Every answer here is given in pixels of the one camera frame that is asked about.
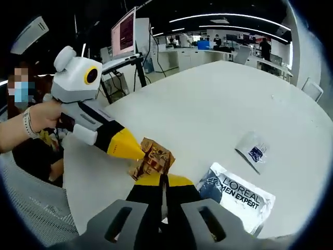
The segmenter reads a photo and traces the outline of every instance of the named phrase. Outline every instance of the monitor screen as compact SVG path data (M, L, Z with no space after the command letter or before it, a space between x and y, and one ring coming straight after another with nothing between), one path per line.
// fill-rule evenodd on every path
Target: monitor screen
M128 12L111 30L112 55L119 56L134 51L135 8Z

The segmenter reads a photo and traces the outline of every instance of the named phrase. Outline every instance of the person standing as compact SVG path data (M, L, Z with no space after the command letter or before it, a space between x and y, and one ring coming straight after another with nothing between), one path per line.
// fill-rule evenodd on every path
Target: person standing
M262 42L259 44L261 47L261 57L267 61L271 61L271 45L267 42L266 38L263 38Z
M191 47L192 41L186 33L183 33L180 37L182 47Z
M221 46L221 44L222 44L222 40L221 40L221 38L219 38L219 35L218 35L218 34L216 34L216 36L215 36L215 38L214 38L214 42L216 43L216 46L217 46L217 47L220 47L220 46Z

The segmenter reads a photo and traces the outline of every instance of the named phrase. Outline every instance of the blue container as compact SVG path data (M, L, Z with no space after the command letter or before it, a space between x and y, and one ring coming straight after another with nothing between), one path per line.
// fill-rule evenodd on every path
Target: blue container
M209 41L207 40L198 41L198 49L210 49Z

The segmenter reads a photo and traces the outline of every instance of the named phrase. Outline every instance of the face mask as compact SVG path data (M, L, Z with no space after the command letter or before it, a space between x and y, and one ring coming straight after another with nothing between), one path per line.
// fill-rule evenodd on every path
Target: face mask
M24 109L27 108L28 102L32 102L33 95L29 95L29 92L34 90L34 88L34 82L15 82L15 88L8 89L8 94L14 96L14 102L17 108Z

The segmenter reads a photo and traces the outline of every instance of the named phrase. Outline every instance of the computer monitor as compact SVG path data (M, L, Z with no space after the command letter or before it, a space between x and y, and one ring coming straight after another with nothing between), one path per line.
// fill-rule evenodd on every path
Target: computer monitor
M135 54L134 7L111 29L112 59Z

